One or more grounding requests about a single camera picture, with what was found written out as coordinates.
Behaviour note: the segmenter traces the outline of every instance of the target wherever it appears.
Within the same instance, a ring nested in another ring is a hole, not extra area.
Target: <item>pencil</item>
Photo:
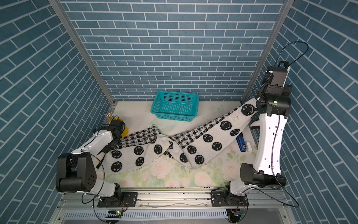
[[[106,116],[106,118],[107,118],[109,121],[111,121],[111,120],[109,119],[109,117],[107,116],[107,114],[105,114],[105,116]]]

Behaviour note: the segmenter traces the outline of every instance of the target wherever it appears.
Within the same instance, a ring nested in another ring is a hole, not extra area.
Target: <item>houndstooth pattern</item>
[[[157,134],[160,134],[160,131],[156,126],[132,133],[122,138],[115,149],[148,144]]]
[[[206,124],[203,124],[203,125],[195,128],[191,131],[175,134],[175,135],[170,136],[170,138],[173,139],[174,141],[176,141],[178,143],[178,145],[180,146],[180,148],[183,149],[186,146],[188,146],[190,143],[192,143],[195,140],[197,140],[198,138],[200,138],[200,136],[202,136],[205,132],[207,132],[209,129],[214,127],[216,124],[220,123],[222,120],[224,120],[227,116],[232,114],[238,108],[239,107],[233,109],[232,111],[228,112],[227,114],[222,115],[221,117],[218,117]]]

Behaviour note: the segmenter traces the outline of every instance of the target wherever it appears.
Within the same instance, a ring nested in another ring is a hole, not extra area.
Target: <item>white object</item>
[[[230,182],[230,192],[238,196],[245,196],[246,193],[252,190],[252,187],[257,186],[253,184],[246,185],[241,179]]]
[[[277,125],[279,122],[280,116],[280,126],[277,130]],[[284,131],[285,125],[287,123],[287,118],[284,118],[283,115],[272,114],[267,116],[267,114],[260,114],[259,120],[253,122],[251,126],[260,126],[260,138],[258,142],[257,156],[253,163],[253,168],[259,172],[263,171],[265,174],[274,175],[281,174],[280,169],[280,151],[281,151],[281,141],[282,133]],[[271,170],[271,153],[272,145],[274,143],[273,157],[272,157],[272,169]]]
[[[250,142],[246,142],[246,149],[248,152],[252,152],[252,147],[251,147]]]
[[[89,152],[91,154],[92,161],[94,162],[94,164],[98,164],[99,161],[92,155],[98,157],[97,154],[103,149],[104,146],[106,146],[112,140],[113,140],[113,136],[110,131],[100,130],[95,134],[93,134],[93,136],[88,141],[86,141],[83,145],[81,145],[79,148],[73,150],[72,154],[81,154],[83,152]],[[116,185],[114,183],[109,183],[107,181],[103,182],[103,179],[100,179],[97,176],[95,185],[88,193],[93,195],[98,194],[101,197],[110,197],[113,196],[115,188]]]

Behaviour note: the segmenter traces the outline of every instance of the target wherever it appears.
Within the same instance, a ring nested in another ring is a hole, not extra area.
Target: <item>table surface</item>
[[[113,112],[125,122],[129,134],[155,125],[162,134],[173,134],[192,130],[230,110],[240,106],[239,102],[199,102],[198,115],[191,122],[158,119],[150,112],[152,102],[119,102]],[[240,152],[236,141],[200,168],[190,169],[176,160],[161,155],[140,169],[125,173],[106,175],[108,182],[121,187],[219,187],[240,177],[241,163],[253,163],[257,148],[248,127],[242,131],[252,152]]]

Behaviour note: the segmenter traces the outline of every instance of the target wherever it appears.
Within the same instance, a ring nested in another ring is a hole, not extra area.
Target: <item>black mounting plate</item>
[[[124,207],[127,206],[128,199],[128,207],[133,208],[135,207],[135,203],[137,202],[137,192],[122,192],[121,200],[118,202],[118,199],[114,197],[103,197],[101,198],[102,201],[98,202],[97,207],[99,208],[118,208],[122,206],[122,200],[124,201]]]
[[[210,193],[211,198],[211,206],[213,207],[223,207],[223,206],[233,206],[237,207],[237,205],[240,203],[240,201],[244,204],[245,207],[248,206],[248,200],[247,196],[226,196],[224,191],[212,191]]]

